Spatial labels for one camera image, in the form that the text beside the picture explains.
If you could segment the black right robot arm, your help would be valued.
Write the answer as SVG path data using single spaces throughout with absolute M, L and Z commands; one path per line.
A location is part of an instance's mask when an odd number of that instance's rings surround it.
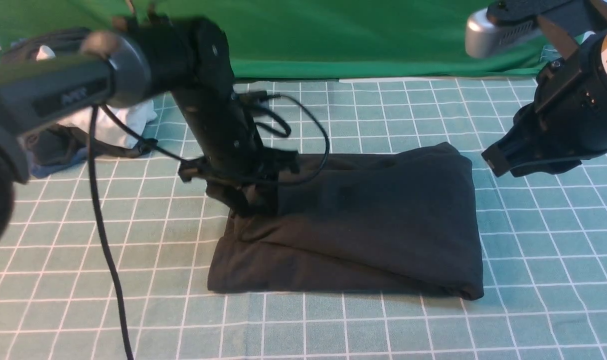
M 563 174 L 607 154 L 607 30 L 536 76 L 534 99 L 482 152 L 494 176 Z

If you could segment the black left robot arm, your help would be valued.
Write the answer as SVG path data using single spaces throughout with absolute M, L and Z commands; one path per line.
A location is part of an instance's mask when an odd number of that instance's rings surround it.
M 0 66 L 0 239 L 13 214 L 13 184 L 30 178 L 19 139 L 93 106 L 125 109 L 170 92 L 203 151 L 182 161 L 178 176 L 205 180 L 240 215 L 253 210 L 242 187 L 299 173 L 296 151 L 263 145 L 253 112 L 267 109 L 235 93 L 228 38 L 210 19 L 125 18 L 119 30 L 89 34 L 79 50 Z

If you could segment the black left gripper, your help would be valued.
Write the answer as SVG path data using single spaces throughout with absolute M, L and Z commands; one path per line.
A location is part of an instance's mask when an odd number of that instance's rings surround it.
M 182 182 L 205 180 L 206 195 L 233 215 L 278 214 L 278 188 L 267 185 L 285 171 L 299 174 L 301 164 L 297 151 L 263 144 L 254 117 L 270 114 L 263 106 L 269 94 L 256 90 L 222 99 L 208 89 L 176 89 L 171 96 L 203 153 L 180 164 Z

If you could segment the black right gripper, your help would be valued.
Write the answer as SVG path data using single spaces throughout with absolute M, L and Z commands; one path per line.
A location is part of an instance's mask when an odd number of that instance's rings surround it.
M 607 111 L 589 105 L 561 105 L 536 112 L 526 105 L 514 116 L 513 127 L 482 152 L 482 158 L 501 177 L 534 173 L 563 174 L 607 154 Z

